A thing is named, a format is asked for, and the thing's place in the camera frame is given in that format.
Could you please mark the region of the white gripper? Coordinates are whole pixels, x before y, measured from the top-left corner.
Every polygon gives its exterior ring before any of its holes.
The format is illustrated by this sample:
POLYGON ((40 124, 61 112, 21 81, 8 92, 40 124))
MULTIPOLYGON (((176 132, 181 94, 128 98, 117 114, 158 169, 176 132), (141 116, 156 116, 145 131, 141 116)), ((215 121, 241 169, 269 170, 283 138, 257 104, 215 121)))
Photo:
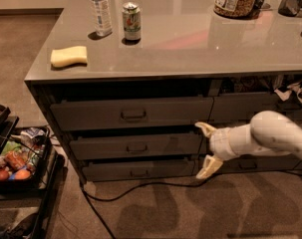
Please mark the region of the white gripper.
POLYGON ((216 129, 203 121, 198 121, 195 126, 209 138, 209 148, 214 154, 205 157, 202 168, 196 175, 197 179, 207 179, 222 166, 223 160, 234 159, 237 155, 230 146, 229 127, 216 129))

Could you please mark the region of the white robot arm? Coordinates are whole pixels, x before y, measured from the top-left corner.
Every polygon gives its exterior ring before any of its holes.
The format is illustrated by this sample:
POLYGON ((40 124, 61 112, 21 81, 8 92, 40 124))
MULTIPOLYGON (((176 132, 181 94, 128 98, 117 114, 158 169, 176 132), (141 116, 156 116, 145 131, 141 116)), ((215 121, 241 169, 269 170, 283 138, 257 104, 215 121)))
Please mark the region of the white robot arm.
POLYGON ((288 117, 274 112, 256 114, 250 123, 216 128, 206 122, 195 124, 209 141, 212 155, 203 162, 197 179, 207 179, 223 164, 244 154, 283 156, 290 153, 302 160, 302 127, 288 117))

